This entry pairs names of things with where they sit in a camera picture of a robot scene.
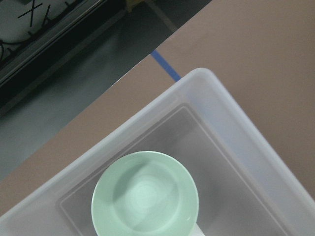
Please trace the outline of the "mint green bowl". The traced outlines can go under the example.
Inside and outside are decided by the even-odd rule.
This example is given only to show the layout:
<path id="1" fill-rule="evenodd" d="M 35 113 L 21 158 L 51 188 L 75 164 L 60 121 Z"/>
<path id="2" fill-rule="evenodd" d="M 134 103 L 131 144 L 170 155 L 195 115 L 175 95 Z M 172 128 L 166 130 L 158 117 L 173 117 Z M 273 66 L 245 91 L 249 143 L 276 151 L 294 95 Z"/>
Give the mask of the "mint green bowl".
<path id="1" fill-rule="evenodd" d="M 113 162 L 93 192 L 91 216 L 99 236 L 190 236 L 199 196 L 175 158 L 139 151 Z"/>

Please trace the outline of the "clear plastic storage box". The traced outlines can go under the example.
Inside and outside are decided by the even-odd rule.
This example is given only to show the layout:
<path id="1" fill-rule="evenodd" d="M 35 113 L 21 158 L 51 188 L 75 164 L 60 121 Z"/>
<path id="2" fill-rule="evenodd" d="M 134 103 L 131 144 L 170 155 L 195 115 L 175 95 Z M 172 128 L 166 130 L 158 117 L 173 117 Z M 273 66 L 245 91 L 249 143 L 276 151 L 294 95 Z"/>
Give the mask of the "clear plastic storage box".
<path id="1" fill-rule="evenodd" d="M 95 186 L 116 160 L 156 151 L 198 191 L 191 236 L 312 236 L 315 203 L 216 76 L 195 69 L 0 219 L 3 236 L 97 236 Z"/>

